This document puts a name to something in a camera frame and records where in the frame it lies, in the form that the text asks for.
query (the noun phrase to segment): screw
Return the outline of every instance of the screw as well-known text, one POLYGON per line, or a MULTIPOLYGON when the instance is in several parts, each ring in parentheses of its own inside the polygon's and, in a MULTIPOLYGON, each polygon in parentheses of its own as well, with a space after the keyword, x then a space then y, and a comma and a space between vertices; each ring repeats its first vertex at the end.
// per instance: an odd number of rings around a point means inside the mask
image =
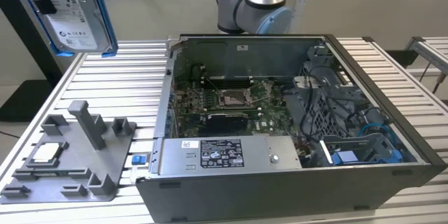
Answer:
POLYGON ((270 164, 276 164, 278 163, 278 156, 277 155, 269 155, 269 161, 270 161, 270 164))

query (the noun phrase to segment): warning label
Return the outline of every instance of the warning label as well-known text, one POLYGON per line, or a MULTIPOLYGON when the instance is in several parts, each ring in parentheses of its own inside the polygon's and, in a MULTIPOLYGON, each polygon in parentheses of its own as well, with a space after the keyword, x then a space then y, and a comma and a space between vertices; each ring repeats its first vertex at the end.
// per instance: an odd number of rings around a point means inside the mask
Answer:
POLYGON ((202 140, 201 167, 244 167, 241 140, 202 140))

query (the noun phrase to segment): blue latch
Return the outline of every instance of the blue latch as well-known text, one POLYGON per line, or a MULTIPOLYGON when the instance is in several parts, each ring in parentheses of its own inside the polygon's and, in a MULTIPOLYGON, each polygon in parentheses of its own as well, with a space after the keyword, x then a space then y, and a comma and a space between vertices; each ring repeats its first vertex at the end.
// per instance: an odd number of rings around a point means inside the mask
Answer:
POLYGON ((146 156, 145 155, 133 155, 132 156, 132 165, 144 165, 146 163, 146 156))

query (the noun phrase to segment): aluminum table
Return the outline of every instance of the aluminum table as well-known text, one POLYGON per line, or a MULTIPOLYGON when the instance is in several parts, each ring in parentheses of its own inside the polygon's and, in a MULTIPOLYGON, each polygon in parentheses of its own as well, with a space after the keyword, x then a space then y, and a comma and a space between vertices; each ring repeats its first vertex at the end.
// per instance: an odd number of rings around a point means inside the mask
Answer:
MULTIPOLYGON (((420 135, 448 162, 448 107, 397 65, 374 42, 340 38, 366 74, 382 89, 420 135)), ((121 174, 117 197, 110 202, 0 205, 0 223, 152 223, 136 187, 130 184, 130 157, 152 150, 158 107, 165 41, 121 41, 112 58, 78 54, 0 166, 0 188, 22 164, 41 136, 46 114, 62 114, 73 100, 86 100, 89 112, 104 120, 126 116, 137 123, 129 156, 121 174)), ((146 166, 137 172, 145 174, 146 166)), ((229 223, 445 223, 448 220, 448 170, 422 187, 404 189, 374 211, 244 220, 229 223)))
POLYGON ((405 49, 414 50, 442 73, 448 74, 448 37, 413 37, 405 49))

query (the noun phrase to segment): black stand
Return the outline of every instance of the black stand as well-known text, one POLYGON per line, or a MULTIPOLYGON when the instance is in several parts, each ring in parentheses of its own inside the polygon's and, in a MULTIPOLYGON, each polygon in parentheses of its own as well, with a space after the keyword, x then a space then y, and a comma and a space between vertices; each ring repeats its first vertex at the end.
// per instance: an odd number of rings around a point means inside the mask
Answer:
POLYGON ((0 0, 0 8, 46 78, 46 80, 26 80, 21 83, 0 108, 0 121, 29 122, 62 73, 20 0, 0 0))
POLYGON ((418 56, 418 53, 413 50, 385 50, 385 52, 404 68, 412 65, 418 56))

